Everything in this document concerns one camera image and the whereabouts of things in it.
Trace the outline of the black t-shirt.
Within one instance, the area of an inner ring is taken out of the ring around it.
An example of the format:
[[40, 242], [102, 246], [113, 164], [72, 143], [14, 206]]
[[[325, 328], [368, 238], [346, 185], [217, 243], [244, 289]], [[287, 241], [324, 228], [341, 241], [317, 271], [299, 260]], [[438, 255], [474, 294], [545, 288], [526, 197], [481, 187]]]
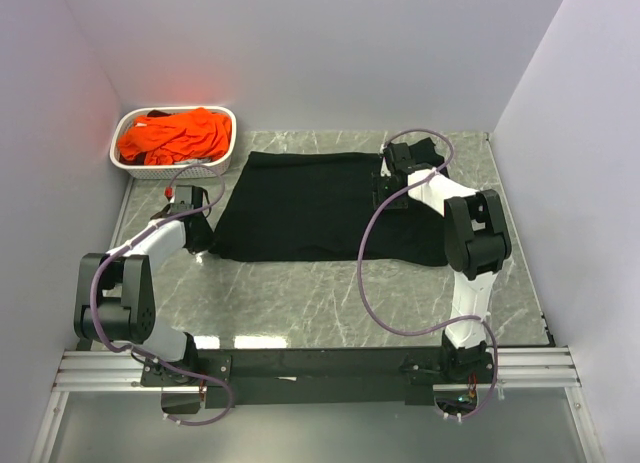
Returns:
[[374, 153], [250, 153], [213, 232], [211, 253], [239, 262], [395, 259], [446, 265], [444, 220], [409, 201], [372, 230]]

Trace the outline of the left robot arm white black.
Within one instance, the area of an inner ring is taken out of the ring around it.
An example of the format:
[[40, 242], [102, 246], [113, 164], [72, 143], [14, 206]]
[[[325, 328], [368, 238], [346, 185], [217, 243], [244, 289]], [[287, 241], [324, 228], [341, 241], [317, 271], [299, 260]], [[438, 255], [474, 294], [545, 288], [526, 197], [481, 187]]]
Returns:
[[153, 219], [136, 236], [80, 261], [73, 327], [84, 340], [107, 341], [157, 360], [176, 384], [193, 382], [201, 365], [192, 335], [156, 316], [153, 273], [174, 253], [210, 249], [213, 230], [197, 213], [168, 223]]

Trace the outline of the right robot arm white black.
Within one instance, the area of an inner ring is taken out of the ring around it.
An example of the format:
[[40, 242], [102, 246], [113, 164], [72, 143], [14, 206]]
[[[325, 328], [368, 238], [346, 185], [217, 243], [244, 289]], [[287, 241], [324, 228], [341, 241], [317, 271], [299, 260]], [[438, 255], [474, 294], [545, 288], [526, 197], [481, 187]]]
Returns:
[[486, 352], [489, 300], [512, 251], [501, 198], [494, 190], [468, 188], [434, 169], [373, 177], [376, 214], [391, 204], [394, 194], [422, 203], [444, 219], [444, 252], [454, 271], [454, 290], [434, 370], [460, 382], [492, 363]]

